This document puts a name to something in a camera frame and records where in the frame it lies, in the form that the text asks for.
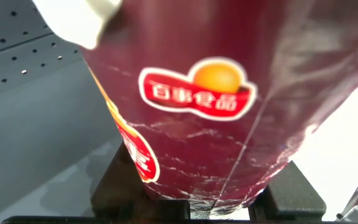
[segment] logo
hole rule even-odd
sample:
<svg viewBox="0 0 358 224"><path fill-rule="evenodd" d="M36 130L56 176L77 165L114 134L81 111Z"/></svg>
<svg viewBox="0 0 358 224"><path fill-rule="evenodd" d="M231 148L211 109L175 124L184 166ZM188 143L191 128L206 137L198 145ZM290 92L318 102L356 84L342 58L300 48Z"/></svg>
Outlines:
<svg viewBox="0 0 358 224"><path fill-rule="evenodd" d="M91 74L106 100L108 109L116 122L118 131L124 140L129 155L135 163L140 178L145 183L156 182L160 177L160 165L152 148L136 129L127 124L127 121L121 116L117 106L110 100L92 71Z"/></svg>
<svg viewBox="0 0 358 224"><path fill-rule="evenodd" d="M244 68L223 57L203 59L187 75L146 67L139 76L142 99L172 113L193 113L213 121L235 121L254 104L257 86Z"/></svg>

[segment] gray surface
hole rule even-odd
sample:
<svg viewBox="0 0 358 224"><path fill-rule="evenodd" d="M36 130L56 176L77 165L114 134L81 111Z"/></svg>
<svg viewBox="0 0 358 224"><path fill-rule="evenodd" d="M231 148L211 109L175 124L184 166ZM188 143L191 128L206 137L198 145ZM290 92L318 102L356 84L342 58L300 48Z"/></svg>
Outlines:
<svg viewBox="0 0 358 224"><path fill-rule="evenodd" d="M0 49L50 34L31 0L0 0Z"/></svg>
<svg viewBox="0 0 358 224"><path fill-rule="evenodd" d="M65 42L54 34L2 50L0 93L79 60L81 54L78 52L78 46Z"/></svg>
<svg viewBox="0 0 358 224"><path fill-rule="evenodd" d="M45 26L31 0L0 0L0 222L90 215L121 143L78 47Z"/></svg>
<svg viewBox="0 0 358 224"><path fill-rule="evenodd" d="M109 142L114 149L120 141L103 97L82 61L0 93L0 212L95 149ZM112 155L114 152L104 158L112 159ZM104 169L93 173L101 176ZM79 195L70 189L84 187L92 191L73 178L49 187L54 193L30 206L51 210L45 201L55 198L53 203L62 204L52 208L56 213L81 215L70 211L88 204L76 202Z"/></svg>

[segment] snack bag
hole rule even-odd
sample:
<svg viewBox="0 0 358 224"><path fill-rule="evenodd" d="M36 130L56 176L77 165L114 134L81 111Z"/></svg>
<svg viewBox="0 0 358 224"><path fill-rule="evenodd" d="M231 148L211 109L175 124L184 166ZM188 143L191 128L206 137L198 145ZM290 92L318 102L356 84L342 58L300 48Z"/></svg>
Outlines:
<svg viewBox="0 0 358 224"><path fill-rule="evenodd" d="M227 215L358 87L358 1L125 0L84 56L147 193Z"/></svg>

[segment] perforated metal panel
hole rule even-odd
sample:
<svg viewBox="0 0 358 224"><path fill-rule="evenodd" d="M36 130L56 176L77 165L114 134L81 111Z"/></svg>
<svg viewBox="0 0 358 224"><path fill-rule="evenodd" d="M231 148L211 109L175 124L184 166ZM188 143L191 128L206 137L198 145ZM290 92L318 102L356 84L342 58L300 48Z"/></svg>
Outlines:
<svg viewBox="0 0 358 224"><path fill-rule="evenodd" d="M0 49L51 34L29 0L0 0Z"/></svg>
<svg viewBox="0 0 358 224"><path fill-rule="evenodd" d="M45 26L31 0L0 0L0 222L13 215L80 216L106 166L92 167L102 164L96 158L81 173L76 163L121 143L78 46ZM68 167L78 172L45 185Z"/></svg>
<svg viewBox="0 0 358 224"><path fill-rule="evenodd" d="M0 0L0 92L81 59L58 38L30 0Z"/></svg>

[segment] red snack bag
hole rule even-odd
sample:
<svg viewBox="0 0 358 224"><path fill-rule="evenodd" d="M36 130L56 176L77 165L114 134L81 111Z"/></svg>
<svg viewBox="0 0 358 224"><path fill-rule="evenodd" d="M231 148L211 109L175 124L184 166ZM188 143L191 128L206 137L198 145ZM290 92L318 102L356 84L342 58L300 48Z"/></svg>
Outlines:
<svg viewBox="0 0 358 224"><path fill-rule="evenodd" d="M84 56L149 195L226 215L358 86L358 1L125 0Z"/></svg>

